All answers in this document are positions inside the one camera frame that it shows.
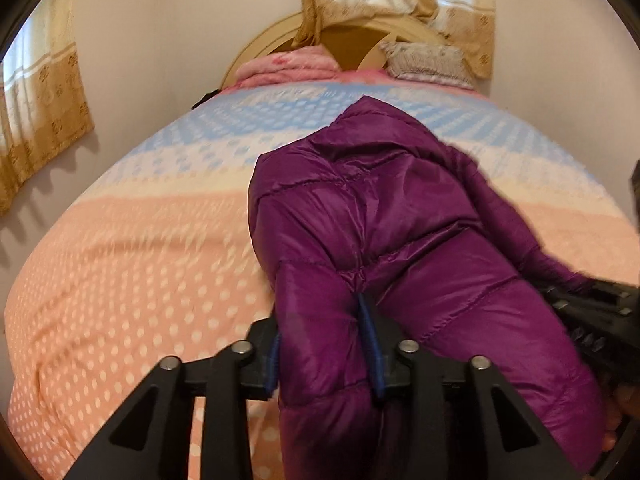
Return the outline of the purple down jacket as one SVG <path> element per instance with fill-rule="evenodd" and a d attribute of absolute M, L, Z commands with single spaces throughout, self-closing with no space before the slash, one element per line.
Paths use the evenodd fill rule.
<path fill-rule="evenodd" d="M 362 98 L 258 158 L 256 257 L 281 334 L 280 438 L 290 479 L 363 479 L 382 415 L 358 335 L 365 296 L 421 347 L 487 356 L 570 463 L 601 454 L 600 389 L 540 286 L 588 278 L 547 255 L 476 162 L 402 110 Z"/>

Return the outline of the polka dot bed quilt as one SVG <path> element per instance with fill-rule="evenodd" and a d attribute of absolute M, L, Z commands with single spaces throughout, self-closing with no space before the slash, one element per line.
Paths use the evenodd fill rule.
<path fill-rule="evenodd" d="M 11 289 L 9 425 L 43 478 L 66 475 L 161 358 L 211 356 L 274 313 L 248 225 L 258 158 L 326 128 L 366 97 L 470 156 L 547 255 L 587 278 L 637 281 L 637 230 L 604 188 L 491 102 L 320 81 L 223 93 L 100 177 L 43 237 Z M 279 397 L 250 410 L 250 445 L 256 477 L 288 478 Z"/>

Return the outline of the pink bed sheet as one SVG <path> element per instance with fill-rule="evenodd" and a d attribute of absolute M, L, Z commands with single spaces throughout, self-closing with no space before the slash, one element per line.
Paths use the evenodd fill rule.
<path fill-rule="evenodd" d="M 405 87 L 422 90 L 435 90 L 453 94 L 454 96 L 472 96 L 474 99 L 489 101 L 484 94 L 481 94 L 476 90 L 444 86 L 443 84 L 430 84 L 429 82 L 396 79 L 387 75 L 385 70 L 348 70 L 347 72 L 338 73 L 333 79 L 320 79 L 320 82 L 339 82 L 340 84 L 366 84 L 367 86 L 394 86 L 400 88 Z"/>

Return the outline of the striped grey pillow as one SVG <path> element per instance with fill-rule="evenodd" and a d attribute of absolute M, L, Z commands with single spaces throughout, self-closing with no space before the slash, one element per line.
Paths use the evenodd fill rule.
<path fill-rule="evenodd" d="M 456 47 L 382 41 L 378 48 L 385 55 L 386 72 L 396 79 L 475 89 L 475 77 Z"/>

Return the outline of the folded pink blanket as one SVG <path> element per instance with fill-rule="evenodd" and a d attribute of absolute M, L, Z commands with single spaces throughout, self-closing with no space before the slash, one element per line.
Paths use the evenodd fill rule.
<path fill-rule="evenodd" d="M 235 88 L 256 88 L 305 80 L 334 79 L 342 69 L 323 46 L 271 53 L 242 64 L 235 72 Z"/>

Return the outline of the beige wooden headboard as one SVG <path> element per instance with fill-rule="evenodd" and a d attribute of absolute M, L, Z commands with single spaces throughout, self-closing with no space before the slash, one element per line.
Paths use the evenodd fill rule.
<path fill-rule="evenodd" d="M 261 32 L 230 65 L 222 78 L 220 88 L 233 86 L 236 70 L 253 58 L 293 50 L 293 40 L 302 21 L 303 14 L 296 13 Z M 381 41 L 439 46 L 447 43 L 436 30 L 409 15 L 360 18 L 323 29 L 320 36 L 320 44 L 333 55 L 345 72 L 383 68 L 385 56 L 378 47 Z"/>

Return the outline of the beige side window curtain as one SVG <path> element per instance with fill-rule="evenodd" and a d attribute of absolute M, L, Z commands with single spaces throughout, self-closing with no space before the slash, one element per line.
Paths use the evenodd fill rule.
<path fill-rule="evenodd" d="M 41 0 L 1 63 L 1 212 L 94 129 L 78 61 L 75 0 Z"/>

